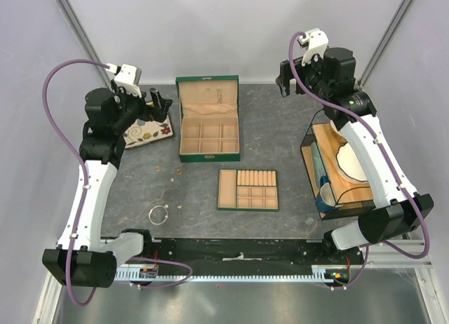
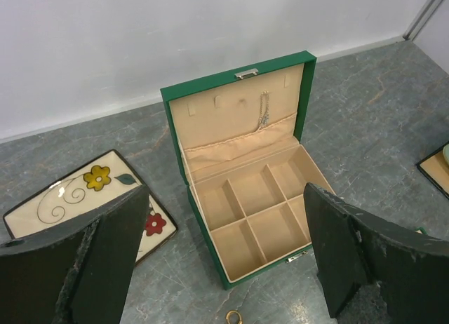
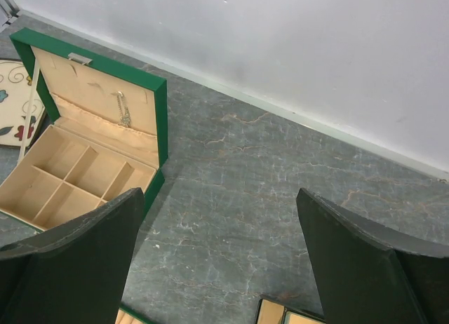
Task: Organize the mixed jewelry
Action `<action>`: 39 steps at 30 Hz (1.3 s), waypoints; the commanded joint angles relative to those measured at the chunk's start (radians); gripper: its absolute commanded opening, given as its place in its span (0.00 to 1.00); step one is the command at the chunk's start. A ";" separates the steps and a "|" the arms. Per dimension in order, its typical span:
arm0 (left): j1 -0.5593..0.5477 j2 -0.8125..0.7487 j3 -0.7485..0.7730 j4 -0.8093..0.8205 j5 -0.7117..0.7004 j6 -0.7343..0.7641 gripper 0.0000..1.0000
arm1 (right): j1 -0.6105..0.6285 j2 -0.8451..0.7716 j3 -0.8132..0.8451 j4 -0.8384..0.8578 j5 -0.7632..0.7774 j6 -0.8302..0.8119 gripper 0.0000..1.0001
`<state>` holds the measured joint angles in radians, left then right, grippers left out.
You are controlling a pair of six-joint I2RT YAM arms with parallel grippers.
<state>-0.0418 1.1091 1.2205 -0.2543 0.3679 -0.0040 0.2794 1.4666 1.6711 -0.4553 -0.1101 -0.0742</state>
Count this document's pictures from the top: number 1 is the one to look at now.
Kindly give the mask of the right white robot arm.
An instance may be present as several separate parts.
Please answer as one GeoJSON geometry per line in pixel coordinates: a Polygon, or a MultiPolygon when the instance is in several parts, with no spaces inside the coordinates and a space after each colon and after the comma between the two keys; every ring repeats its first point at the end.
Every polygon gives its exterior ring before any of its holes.
{"type": "Polygon", "coordinates": [[[373,195],[373,208],[362,212],[355,222],[331,231],[331,240],[321,246],[325,261],[338,263],[347,249],[389,243],[391,238],[421,228],[424,253],[429,251],[429,234],[424,219],[434,207],[429,194],[420,194],[394,158],[380,127],[377,111],[368,94],[355,87],[356,60],[351,50],[327,48],[308,63],[302,58],[280,64],[276,84],[282,96],[290,95],[290,81],[296,92],[307,94],[323,105],[325,115],[335,124],[355,153],[373,195]]]}

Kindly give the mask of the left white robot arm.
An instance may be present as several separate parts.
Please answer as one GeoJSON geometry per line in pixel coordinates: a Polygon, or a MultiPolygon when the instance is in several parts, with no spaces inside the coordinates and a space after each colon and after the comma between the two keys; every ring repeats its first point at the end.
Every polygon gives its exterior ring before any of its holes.
{"type": "Polygon", "coordinates": [[[119,88],[98,88],[85,97],[88,117],[76,153],[82,166],[67,226],[54,249],[43,252],[42,262],[62,285],[108,288],[118,266],[133,258],[146,263],[154,246],[148,230],[127,229],[118,238],[101,241],[102,219],[112,182],[126,146],[125,132],[137,121],[162,123],[172,100],[150,88],[135,97],[119,88]]]}

